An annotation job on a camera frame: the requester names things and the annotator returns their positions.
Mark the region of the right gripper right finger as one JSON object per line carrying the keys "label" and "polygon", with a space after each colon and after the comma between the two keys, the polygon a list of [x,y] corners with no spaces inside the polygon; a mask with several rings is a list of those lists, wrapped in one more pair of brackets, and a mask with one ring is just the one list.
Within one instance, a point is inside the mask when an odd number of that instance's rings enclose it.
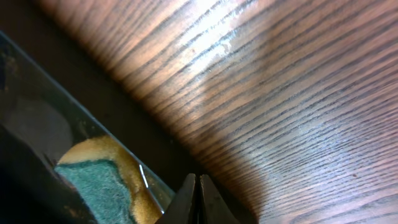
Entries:
{"label": "right gripper right finger", "polygon": [[205,224],[239,224],[208,175],[200,176],[200,189]]}

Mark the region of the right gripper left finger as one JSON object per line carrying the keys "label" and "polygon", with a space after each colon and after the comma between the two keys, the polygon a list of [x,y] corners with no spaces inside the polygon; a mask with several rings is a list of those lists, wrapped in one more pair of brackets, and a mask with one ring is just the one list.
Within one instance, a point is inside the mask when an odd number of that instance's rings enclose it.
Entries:
{"label": "right gripper left finger", "polygon": [[166,212],[156,224],[193,224],[196,215],[197,177],[188,174],[171,201]]}

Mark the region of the yellow green sponge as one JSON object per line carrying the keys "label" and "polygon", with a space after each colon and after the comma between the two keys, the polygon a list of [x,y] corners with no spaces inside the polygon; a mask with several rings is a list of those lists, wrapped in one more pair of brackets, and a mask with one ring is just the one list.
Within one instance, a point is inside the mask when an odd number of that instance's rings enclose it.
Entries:
{"label": "yellow green sponge", "polygon": [[77,190],[98,223],[155,223],[162,216],[138,162],[110,136],[74,145],[55,171]]}

